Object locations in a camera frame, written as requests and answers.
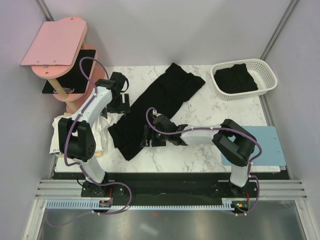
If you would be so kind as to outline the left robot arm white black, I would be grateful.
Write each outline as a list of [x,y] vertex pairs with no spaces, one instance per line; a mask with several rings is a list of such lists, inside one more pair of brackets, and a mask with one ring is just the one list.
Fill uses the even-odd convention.
[[88,182],[93,183],[92,191],[99,197],[106,196],[110,185],[104,181],[106,172],[95,156],[96,141],[92,127],[98,117],[130,112],[129,94],[124,85],[129,80],[120,72],[113,72],[110,79],[99,79],[92,93],[72,116],[58,122],[58,141],[64,163],[70,167],[78,165]]

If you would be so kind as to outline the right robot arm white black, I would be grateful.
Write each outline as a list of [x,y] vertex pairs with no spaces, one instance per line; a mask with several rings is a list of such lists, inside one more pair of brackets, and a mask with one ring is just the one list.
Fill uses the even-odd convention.
[[150,108],[145,113],[141,147],[165,147],[167,142],[174,146],[215,146],[231,163],[229,191],[235,197],[247,192],[252,161],[262,154],[257,139],[231,119],[215,126],[176,125],[168,117]]

